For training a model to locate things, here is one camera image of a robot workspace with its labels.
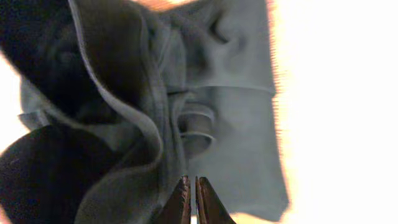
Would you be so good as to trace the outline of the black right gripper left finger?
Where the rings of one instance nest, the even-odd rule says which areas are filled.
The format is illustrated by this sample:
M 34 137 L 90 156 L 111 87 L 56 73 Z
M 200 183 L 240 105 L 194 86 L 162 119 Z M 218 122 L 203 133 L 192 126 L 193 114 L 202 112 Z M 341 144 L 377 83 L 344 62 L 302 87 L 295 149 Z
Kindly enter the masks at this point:
M 190 179 L 187 176 L 181 177 L 155 219 L 155 224 L 190 224 L 192 212 L 190 187 Z

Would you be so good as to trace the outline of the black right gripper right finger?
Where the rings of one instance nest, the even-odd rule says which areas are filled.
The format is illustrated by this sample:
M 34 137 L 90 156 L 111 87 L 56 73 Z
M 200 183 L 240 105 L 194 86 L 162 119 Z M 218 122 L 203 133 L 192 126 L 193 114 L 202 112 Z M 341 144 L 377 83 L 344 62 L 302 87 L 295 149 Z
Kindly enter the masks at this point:
M 196 177 L 195 196 L 199 224 L 236 224 L 206 177 Z

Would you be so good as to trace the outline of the black t-shirt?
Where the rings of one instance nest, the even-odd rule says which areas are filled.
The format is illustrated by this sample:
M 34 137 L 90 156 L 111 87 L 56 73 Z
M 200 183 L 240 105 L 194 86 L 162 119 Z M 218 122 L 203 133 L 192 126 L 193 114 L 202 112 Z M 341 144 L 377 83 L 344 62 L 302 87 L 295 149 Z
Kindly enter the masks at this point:
M 228 213 L 280 220 L 264 1 L 1 2 L 29 133 L 1 156 L 11 223 L 167 222 L 210 181 Z

